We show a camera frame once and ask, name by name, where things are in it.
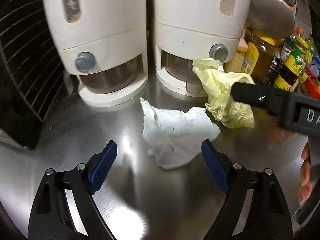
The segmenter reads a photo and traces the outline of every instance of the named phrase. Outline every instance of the finger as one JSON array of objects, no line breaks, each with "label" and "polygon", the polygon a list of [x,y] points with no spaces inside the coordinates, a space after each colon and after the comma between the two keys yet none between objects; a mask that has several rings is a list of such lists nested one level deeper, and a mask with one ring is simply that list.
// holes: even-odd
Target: finger
[{"label": "finger", "polygon": [[310,157],[310,150],[309,150],[309,143],[306,143],[303,151],[302,151],[302,154],[301,154],[301,158],[303,160],[306,160]]},{"label": "finger", "polygon": [[306,159],[301,168],[300,168],[300,175],[301,175],[301,185],[306,185],[310,180],[310,174],[311,174],[311,163],[310,159]]},{"label": "finger", "polygon": [[298,197],[300,204],[302,204],[308,198],[310,198],[311,193],[312,193],[312,184],[311,182],[308,182],[305,186],[301,187],[299,197]]}]

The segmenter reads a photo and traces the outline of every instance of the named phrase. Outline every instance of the bottle cap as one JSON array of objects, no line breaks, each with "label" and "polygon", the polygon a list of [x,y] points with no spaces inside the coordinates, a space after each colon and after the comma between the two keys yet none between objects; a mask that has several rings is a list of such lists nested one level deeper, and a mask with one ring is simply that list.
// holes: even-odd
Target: bottle cap
[{"label": "bottle cap", "polygon": [[253,34],[254,36],[257,36],[258,38],[264,40],[265,42],[271,44],[272,46],[275,46],[275,45],[276,45],[276,41],[275,41],[274,39],[268,38],[268,37],[264,36],[261,32],[259,32],[259,31],[257,31],[257,30],[254,30],[254,31],[252,32],[252,34]]}]

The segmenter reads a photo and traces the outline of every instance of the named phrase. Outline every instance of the black dish rack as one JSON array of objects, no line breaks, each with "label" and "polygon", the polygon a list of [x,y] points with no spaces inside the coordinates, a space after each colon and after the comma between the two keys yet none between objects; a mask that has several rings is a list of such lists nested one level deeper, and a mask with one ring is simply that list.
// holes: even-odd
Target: black dish rack
[{"label": "black dish rack", "polygon": [[7,113],[0,117],[0,127],[33,148],[38,127],[63,85],[64,70],[42,0],[7,0],[0,14],[0,57],[0,110]]}]

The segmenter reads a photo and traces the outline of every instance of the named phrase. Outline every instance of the white rice dispenser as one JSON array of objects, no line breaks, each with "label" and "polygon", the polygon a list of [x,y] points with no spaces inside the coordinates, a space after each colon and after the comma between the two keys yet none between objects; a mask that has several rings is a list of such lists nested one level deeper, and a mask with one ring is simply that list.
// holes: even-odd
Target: white rice dispenser
[{"label": "white rice dispenser", "polygon": [[250,0],[154,0],[153,45],[160,82],[177,93],[206,96],[192,61],[224,63],[236,53]]},{"label": "white rice dispenser", "polygon": [[89,105],[114,106],[148,80],[146,0],[44,0],[65,69]]}]

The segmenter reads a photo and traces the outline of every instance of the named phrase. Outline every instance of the crumpled tissue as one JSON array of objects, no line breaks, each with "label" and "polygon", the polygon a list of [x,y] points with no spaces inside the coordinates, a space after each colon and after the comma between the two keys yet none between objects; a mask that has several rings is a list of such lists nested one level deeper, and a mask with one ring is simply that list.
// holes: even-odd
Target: crumpled tissue
[{"label": "crumpled tissue", "polygon": [[184,113],[155,108],[143,98],[140,103],[144,113],[142,136],[150,145],[148,154],[163,169],[188,164],[200,153],[204,140],[213,141],[220,133],[205,108],[193,107]]},{"label": "crumpled tissue", "polygon": [[233,100],[231,87],[235,82],[254,84],[252,77],[245,73],[225,73],[220,61],[213,58],[193,61],[193,72],[202,82],[209,95],[205,106],[214,118],[229,128],[254,128],[254,117],[251,107]]}]

